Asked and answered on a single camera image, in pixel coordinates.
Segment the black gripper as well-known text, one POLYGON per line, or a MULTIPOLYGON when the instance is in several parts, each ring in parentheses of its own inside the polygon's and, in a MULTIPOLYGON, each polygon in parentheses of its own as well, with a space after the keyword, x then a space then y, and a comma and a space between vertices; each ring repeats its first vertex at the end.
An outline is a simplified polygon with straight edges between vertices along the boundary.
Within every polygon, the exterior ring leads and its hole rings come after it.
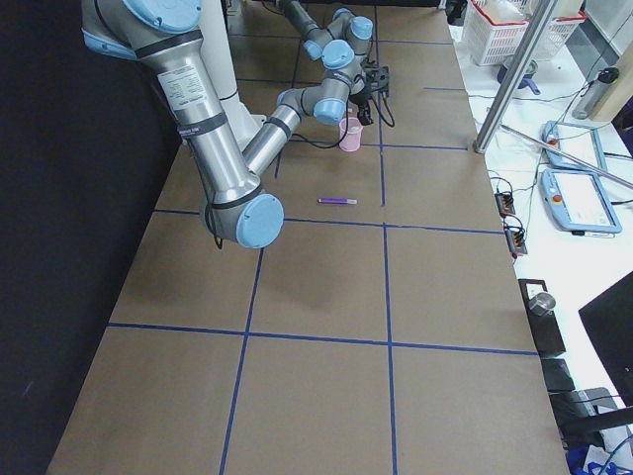
POLYGON ((360 79, 349 96, 349 101, 357 106, 357 119, 362 126, 370 126, 374 123, 370 102, 373 98, 371 83, 366 79, 360 79))

